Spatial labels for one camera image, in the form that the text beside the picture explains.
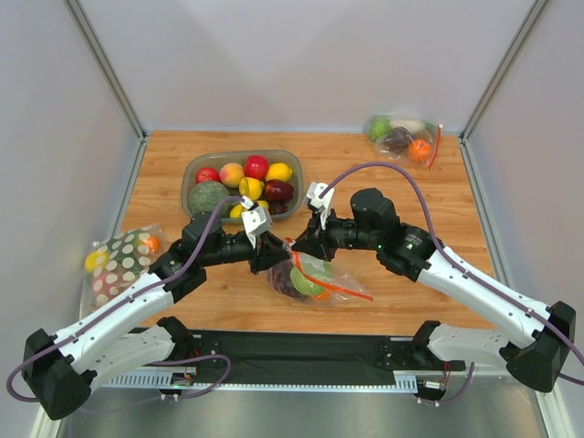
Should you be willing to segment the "clear zip bag orange seal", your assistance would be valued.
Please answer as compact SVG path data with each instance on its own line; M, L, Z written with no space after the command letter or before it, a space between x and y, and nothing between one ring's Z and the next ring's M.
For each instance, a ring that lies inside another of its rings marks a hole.
M291 238L287 238L285 240L285 248L289 253L289 259L279 263L276 266L289 265L293 267L293 265L301 265L305 263L311 263L313 265L316 265L318 261L324 261L311 255L293 251L291 246L294 243L295 240ZM311 306L336 306L338 303L354 299L360 299L369 302L373 300L373 296L351 273L333 264L332 266L333 273L331 279L329 280L328 283L325 283L325 286L330 287L328 300L319 302L313 297L306 297L304 301L298 302ZM274 287L271 283L271 272L274 267L267 270L267 279L272 288Z

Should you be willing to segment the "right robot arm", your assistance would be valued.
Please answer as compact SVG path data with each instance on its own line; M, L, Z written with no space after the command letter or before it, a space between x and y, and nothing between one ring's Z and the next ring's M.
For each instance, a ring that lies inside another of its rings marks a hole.
M552 391L574 339L571 306L548 305L481 272L427 231L402 222L393 202L375 188L352 195L349 219L336 216L333 194L323 182L310 184L305 201L312 217L294 251L326 261L339 249L375 252L388 271L444 293L493 325L484 330L424 323L417 334L435 358L503 366L528 388Z

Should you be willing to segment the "fake green cabbage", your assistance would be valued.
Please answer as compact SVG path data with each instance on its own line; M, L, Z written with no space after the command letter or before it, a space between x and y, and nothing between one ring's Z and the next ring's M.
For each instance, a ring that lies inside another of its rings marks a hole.
M290 280L293 288L302 296L319 297L330 292L325 286L331 279L333 266L330 262L318 261L316 265L305 263L293 265Z

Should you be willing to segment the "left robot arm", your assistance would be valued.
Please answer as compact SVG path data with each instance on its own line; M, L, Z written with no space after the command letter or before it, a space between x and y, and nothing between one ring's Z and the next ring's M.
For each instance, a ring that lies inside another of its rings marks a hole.
M208 266L246 262L257 274L287 259L266 209L256 206L242 219L243 230L229 235L220 218L197 214L181 238L109 303L52 335L40 328L26 339L18 373L50 419L69 416L102 383L184 350L189 333L175 318L136 339L128 333L202 285Z

